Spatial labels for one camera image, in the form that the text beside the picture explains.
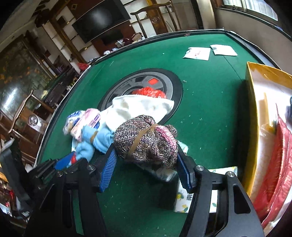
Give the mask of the red snack bag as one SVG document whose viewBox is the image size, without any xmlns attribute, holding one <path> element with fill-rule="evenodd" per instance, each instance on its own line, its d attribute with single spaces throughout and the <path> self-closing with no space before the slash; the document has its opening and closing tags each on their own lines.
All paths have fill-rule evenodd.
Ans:
<svg viewBox="0 0 292 237">
<path fill-rule="evenodd" d="M 274 221 L 291 189 L 291 131 L 278 116 L 272 157 L 253 203 L 262 228 Z"/>
</svg>

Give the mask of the brown pink knitted hat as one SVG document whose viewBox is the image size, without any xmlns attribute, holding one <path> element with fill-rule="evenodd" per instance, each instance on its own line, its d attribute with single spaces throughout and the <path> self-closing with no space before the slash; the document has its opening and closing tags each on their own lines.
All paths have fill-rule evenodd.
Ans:
<svg viewBox="0 0 292 237">
<path fill-rule="evenodd" d="M 174 126 L 159 125 L 151 116 L 140 115 L 121 124 L 115 131 L 114 147 L 131 162 L 159 162 L 173 168 L 177 163 L 178 141 Z"/>
</svg>

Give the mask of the white cloth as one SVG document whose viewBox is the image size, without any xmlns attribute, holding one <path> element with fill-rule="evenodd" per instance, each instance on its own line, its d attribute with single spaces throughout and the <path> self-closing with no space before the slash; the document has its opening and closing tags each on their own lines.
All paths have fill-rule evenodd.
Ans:
<svg viewBox="0 0 292 237">
<path fill-rule="evenodd" d="M 115 131 L 122 123 L 140 115 L 160 122 L 174 108 L 174 101 L 144 95 L 124 95 L 113 98 L 112 105 L 101 111 L 99 128 Z"/>
</svg>

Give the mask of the light blue socks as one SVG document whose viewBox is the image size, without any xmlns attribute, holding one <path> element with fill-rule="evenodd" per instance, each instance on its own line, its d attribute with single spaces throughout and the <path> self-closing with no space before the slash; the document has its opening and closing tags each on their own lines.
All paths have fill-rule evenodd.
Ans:
<svg viewBox="0 0 292 237">
<path fill-rule="evenodd" d="M 96 150 L 105 154 L 113 143 L 114 133 L 107 125 L 98 129 L 84 126 L 81 130 L 81 142 L 75 150 L 76 162 L 82 158 L 90 162 Z"/>
</svg>

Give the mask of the blue white tissue pack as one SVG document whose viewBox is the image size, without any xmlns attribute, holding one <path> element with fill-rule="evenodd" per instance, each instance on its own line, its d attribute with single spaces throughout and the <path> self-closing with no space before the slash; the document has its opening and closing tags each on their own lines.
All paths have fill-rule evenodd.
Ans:
<svg viewBox="0 0 292 237">
<path fill-rule="evenodd" d="M 75 111 L 72 114 L 70 114 L 65 122 L 65 125 L 63 127 L 63 134 L 67 135 L 71 132 L 73 127 L 76 125 L 76 123 L 80 120 L 80 118 L 84 115 L 85 111 Z"/>
</svg>

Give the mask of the pink tissue pack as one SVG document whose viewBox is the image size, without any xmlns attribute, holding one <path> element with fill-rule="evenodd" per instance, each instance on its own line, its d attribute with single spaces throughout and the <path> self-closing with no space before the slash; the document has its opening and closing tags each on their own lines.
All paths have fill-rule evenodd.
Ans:
<svg viewBox="0 0 292 237">
<path fill-rule="evenodd" d="M 70 135 L 78 140 L 81 141 L 82 136 L 82 129 L 84 126 L 89 126 L 91 128 L 98 129 L 99 128 L 99 121 L 100 121 L 100 111 L 98 109 L 87 109 L 83 115 L 79 118 L 77 123 L 73 126 L 72 130 L 70 131 Z"/>
</svg>

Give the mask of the red plastic bag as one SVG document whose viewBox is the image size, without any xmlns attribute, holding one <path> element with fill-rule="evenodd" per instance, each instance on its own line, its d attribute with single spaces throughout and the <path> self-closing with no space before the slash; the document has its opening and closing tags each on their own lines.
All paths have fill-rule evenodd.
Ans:
<svg viewBox="0 0 292 237">
<path fill-rule="evenodd" d="M 133 95 L 143 95 L 152 98 L 164 98 L 166 99 L 166 94 L 159 89 L 153 89 L 151 87 L 144 87 L 141 89 L 136 89 L 132 92 Z"/>
</svg>

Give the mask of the white paper sheet left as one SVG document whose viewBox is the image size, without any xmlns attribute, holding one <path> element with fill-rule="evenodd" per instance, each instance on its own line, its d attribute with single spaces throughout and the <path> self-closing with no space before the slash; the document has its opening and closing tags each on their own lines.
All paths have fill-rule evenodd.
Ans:
<svg viewBox="0 0 292 237">
<path fill-rule="evenodd" d="M 208 61 L 210 52 L 208 47 L 189 47 L 183 58 Z"/>
</svg>

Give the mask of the white paper sheet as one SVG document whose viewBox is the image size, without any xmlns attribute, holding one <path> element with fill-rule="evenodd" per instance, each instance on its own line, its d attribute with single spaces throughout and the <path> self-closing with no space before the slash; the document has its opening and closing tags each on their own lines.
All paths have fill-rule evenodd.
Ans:
<svg viewBox="0 0 292 237">
<path fill-rule="evenodd" d="M 208 61 L 210 52 L 208 47 L 189 47 L 183 58 Z"/>
<path fill-rule="evenodd" d="M 238 54 L 229 45 L 213 44 L 210 45 L 215 55 L 237 56 Z"/>
</svg>

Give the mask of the white paper sheet right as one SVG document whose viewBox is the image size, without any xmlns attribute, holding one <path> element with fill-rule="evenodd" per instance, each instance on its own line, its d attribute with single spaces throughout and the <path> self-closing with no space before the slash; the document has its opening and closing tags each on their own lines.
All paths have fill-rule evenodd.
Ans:
<svg viewBox="0 0 292 237">
<path fill-rule="evenodd" d="M 229 45 L 213 44 L 210 45 L 215 55 L 237 56 L 238 54 Z"/>
</svg>

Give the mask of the black wall television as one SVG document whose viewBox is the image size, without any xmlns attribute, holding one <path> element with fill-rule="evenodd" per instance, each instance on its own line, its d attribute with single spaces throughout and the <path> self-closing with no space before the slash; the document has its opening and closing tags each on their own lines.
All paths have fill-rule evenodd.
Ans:
<svg viewBox="0 0 292 237">
<path fill-rule="evenodd" d="M 88 43 L 130 19 L 121 1 L 105 0 L 84 13 L 72 26 L 81 39 Z"/>
</svg>

